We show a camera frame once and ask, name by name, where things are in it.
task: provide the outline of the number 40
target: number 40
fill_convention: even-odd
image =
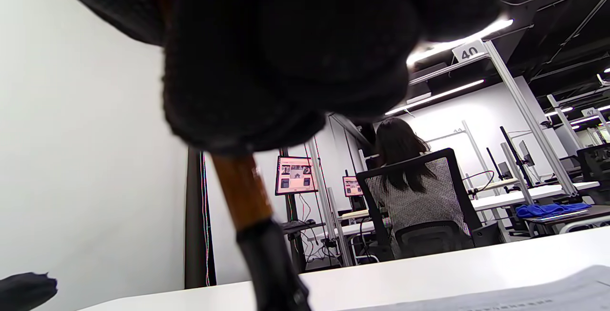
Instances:
[[[468,59],[469,57],[471,57],[472,55],[475,55],[476,53],[479,53],[477,48],[470,47],[468,49],[467,53],[466,53],[466,50],[462,52],[462,60]]]

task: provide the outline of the black knit fabric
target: black knit fabric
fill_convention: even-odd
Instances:
[[[418,40],[466,36],[499,13],[498,0],[175,0],[166,29],[157,0],[81,1],[165,46],[172,130],[222,154],[305,142],[329,111],[383,114],[405,97]]]
[[[57,294],[57,280],[47,274],[24,273],[0,280],[0,310],[30,311]]]

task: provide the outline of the white desk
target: white desk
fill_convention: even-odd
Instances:
[[[579,191],[597,187],[599,185],[600,183],[597,181],[577,182],[574,184]],[[531,194],[533,200],[539,200],[541,198],[560,196],[564,194],[564,190],[560,185],[546,185],[530,188],[529,193]],[[483,211],[525,202],[525,198],[523,197],[523,192],[514,191],[508,194],[501,194],[499,196],[490,196],[481,198],[479,200],[473,200],[471,202],[473,207],[475,207],[475,211]]]
[[[301,274],[315,311],[339,311],[547,283],[610,266],[610,227]],[[527,260],[516,258],[528,255]],[[366,293],[357,293],[358,286]],[[250,282],[124,298],[84,311],[255,311]]]
[[[357,233],[360,233],[360,222],[358,222],[357,224],[349,224],[348,226],[342,227],[342,229],[344,231],[344,236],[356,235]],[[371,231],[375,231],[375,225],[373,225],[373,222],[369,221],[362,223],[362,233],[369,233]],[[338,235],[339,232],[337,231],[337,229],[335,229],[335,236]],[[324,239],[325,234],[324,232],[316,233],[315,237],[316,239],[321,240]],[[314,239],[307,239],[307,241],[313,242]]]

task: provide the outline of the keyboard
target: keyboard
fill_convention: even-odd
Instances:
[[[303,221],[290,221],[290,222],[285,222],[285,223],[281,223],[279,225],[279,227],[282,228],[282,230],[288,230],[288,229],[294,229],[297,227],[305,227],[307,228],[307,226],[312,226],[314,225],[315,222],[303,222]]]

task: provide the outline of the paper document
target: paper document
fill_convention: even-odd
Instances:
[[[610,268],[606,266],[592,266],[568,278],[544,285],[357,309],[357,311],[601,310],[610,310]]]

